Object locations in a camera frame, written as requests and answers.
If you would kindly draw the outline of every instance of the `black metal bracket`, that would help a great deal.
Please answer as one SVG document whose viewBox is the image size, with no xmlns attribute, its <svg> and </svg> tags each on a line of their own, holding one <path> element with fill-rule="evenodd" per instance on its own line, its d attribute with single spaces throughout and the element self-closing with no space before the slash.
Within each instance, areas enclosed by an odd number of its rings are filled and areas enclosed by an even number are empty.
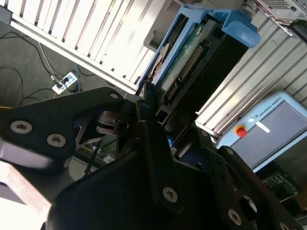
<svg viewBox="0 0 307 230">
<path fill-rule="evenodd" d="M 184 195 L 166 134 L 146 101 L 138 100 L 136 111 L 140 126 L 139 151 L 148 169 L 153 200 L 158 207 L 180 214 L 183 211 Z"/>
<path fill-rule="evenodd" d="M 104 87 L 1 109 L 0 160 L 58 173 L 82 144 L 104 136 L 96 131 L 97 116 L 119 111 L 123 103 L 117 91 Z"/>
</svg>

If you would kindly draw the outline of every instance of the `floor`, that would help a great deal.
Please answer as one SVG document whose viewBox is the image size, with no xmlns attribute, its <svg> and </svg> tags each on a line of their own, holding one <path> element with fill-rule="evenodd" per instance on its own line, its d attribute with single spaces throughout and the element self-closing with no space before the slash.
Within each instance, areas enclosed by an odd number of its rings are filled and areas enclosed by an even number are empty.
<svg viewBox="0 0 307 230">
<path fill-rule="evenodd" d="M 9 25 L 0 22 L 0 37 L 10 31 L 14 31 L 19 35 L 24 35 Z M 39 50 L 39 45 L 36 40 L 33 40 L 30 37 L 25 37 L 25 39 L 33 43 Z M 0 56 L 0 67 L 12 67 L 20 72 L 24 82 L 24 96 L 27 96 L 38 89 L 51 88 L 55 85 L 47 71 L 44 69 L 37 50 L 32 45 L 18 37 L 0 40 L 0 53 L 2 54 Z M 74 71 L 74 64 L 72 61 L 45 46 L 43 46 L 43 48 L 51 66 L 56 70 L 55 74 L 58 79 L 62 79 L 67 73 L 72 70 Z M 81 70 L 85 74 L 91 74 L 91 72 L 83 67 L 81 67 Z M 108 86 L 116 89 L 119 93 L 124 94 L 123 90 L 115 86 L 110 86 L 106 80 L 96 75 L 88 77 L 80 74 L 80 83 L 82 91 Z M 53 98 L 54 93 L 48 90 L 43 90 L 33 96 L 39 100 L 46 100 Z M 17 107 L 21 100 L 22 84 L 18 73 L 12 69 L 0 69 L 0 106 Z M 35 99 L 29 98 L 23 100 L 22 105 L 34 102 Z"/>
</svg>

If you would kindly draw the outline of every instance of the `mounting hole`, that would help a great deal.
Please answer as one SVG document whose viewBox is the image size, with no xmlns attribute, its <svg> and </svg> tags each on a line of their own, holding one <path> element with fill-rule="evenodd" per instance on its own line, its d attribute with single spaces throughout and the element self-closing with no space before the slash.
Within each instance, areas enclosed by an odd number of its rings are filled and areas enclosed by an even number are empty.
<svg viewBox="0 0 307 230">
<path fill-rule="evenodd" d="M 118 128 L 119 129 L 126 129 L 126 128 L 128 128 L 129 127 L 129 124 L 128 123 L 120 123 L 119 125 L 118 125 Z"/>
<path fill-rule="evenodd" d="M 233 209 L 228 210 L 228 216 L 236 225 L 240 226 L 242 224 L 241 217 Z"/>
<path fill-rule="evenodd" d="M 110 93 L 110 96 L 113 97 L 114 99 L 118 99 L 118 95 L 113 92 Z"/>
<path fill-rule="evenodd" d="M 198 163 L 195 165 L 195 167 L 198 168 L 198 169 L 202 169 L 202 165 L 201 165 L 200 162 L 198 162 Z"/>
<path fill-rule="evenodd" d="M 289 230 L 289 228 L 284 223 L 280 222 L 279 224 L 282 230 Z"/>
<path fill-rule="evenodd" d="M 239 199 L 239 204 L 244 216 L 249 221 L 252 221 L 256 218 L 257 208 L 252 199 L 250 199 L 247 195 L 244 195 Z"/>
</svg>

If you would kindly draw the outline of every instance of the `power cable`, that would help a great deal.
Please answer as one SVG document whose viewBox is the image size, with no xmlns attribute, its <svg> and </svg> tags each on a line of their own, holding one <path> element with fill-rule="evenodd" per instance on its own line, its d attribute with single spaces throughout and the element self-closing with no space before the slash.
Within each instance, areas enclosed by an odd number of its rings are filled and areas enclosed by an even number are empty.
<svg viewBox="0 0 307 230">
<path fill-rule="evenodd" d="M 8 66 L 0 67 L 0 69 L 12 69 L 12 70 L 15 70 L 18 73 L 19 78 L 20 78 L 20 82 L 21 82 L 21 97 L 24 98 L 24 81 L 23 81 L 23 78 L 21 77 L 20 72 L 17 69 L 15 69 L 13 67 L 8 67 Z"/>
<path fill-rule="evenodd" d="M 80 87 L 80 77 L 79 77 L 79 73 L 77 71 L 77 67 L 76 67 L 76 63 L 73 63 L 73 66 L 75 67 L 75 71 L 76 71 L 76 75 L 77 75 L 77 80 L 78 80 L 78 92 L 81 91 L 81 87 Z"/>
<path fill-rule="evenodd" d="M 87 76 L 87 77 L 91 77 L 91 76 L 94 76 L 94 75 L 95 75 L 95 74 L 86 74 L 86 73 L 83 73 L 83 72 L 81 71 L 79 65 L 78 65 L 78 70 L 79 70 L 79 72 L 80 72 L 82 75 Z"/>
<path fill-rule="evenodd" d="M 54 92 L 52 89 L 49 89 L 49 88 L 42 88 L 42 89 L 36 90 L 36 91 L 34 91 L 33 93 L 31 93 L 31 94 L 27 95 L 26 97 L 24 97 L 24 98 L 19 102 L 19 106 L 21 106 L 22 102 L 23 102 L 25 99 L 28 99 L 28 98 L 32 98 L 32 99 L 35 99 L 35 100 L 38 100 L 38 101 L 39 101 L 39 99 L 32 97 L 32 95 L 35 94 L 35 93 L 37 93 L 37 92 L 44 91 L 44 90 Z"/>
<path fill-rule="evenodd" d="M 16 32 L 13 32 L 13 31 L 7 32 L 6 34 L 2 35 L 2 36 L 0 37 L 0 39 L 5 38 L 5 36 L 7 36 L 7 35 L 9 35 L 9 34 L 17 35 L 19 38 L 21 38 L 22 40 L 24 40 L 26 43 L 32 45 L 32 46 L 35 48 L 35 50 L 37 51 L 37 53 L 38 53 L 38 55 L 39 55 L 39 59 L 40 59 L 42 65 L 43 65 L 44 69 L 46 70 L 46 72 L 47 72 L 49 75 L 51 74 L 51 72 L 50 72 L 50 71 L 47 69 L 47 67 L 45 66 L 45 64 L 44 64 L 44 62 L 43 62 L 43 59 L 42 59 L 42 56 L 40 55 L 40 52 L 39 52 L 38 48 L 37 48 L 32 42 L 29 42 L 29 41 L 26 40 L 24 37 L 22 37 L 21 35 L 19 35 L 19 34 L 16 33 Z"/>
</svg>

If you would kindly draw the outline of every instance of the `metal grille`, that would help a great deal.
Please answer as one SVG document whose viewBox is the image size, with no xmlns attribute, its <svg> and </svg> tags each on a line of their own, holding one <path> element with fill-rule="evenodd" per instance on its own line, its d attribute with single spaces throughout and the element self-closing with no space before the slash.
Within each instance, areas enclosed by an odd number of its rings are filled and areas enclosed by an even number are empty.
<svg viewBox="0 0 307 230">
<path fill-rule="evenodd" d="M 143 43 L 165 0 L 0 0 L 11 26 L 128 91 L 154 52 Z"/>
<path fill-rule="evenodd" d="M 200 110 L 197 125 L 217 137 L 267 95 L 286 90 L 307 106 L 307 45 L 258 12 L 260 44 L 250 49 Z"/>
<path fill-rule="evenodd" d="M 278 10 L 289 10 L 289 4 L 284 0 L 262 0 L 268 7 Z"/>
</svg>

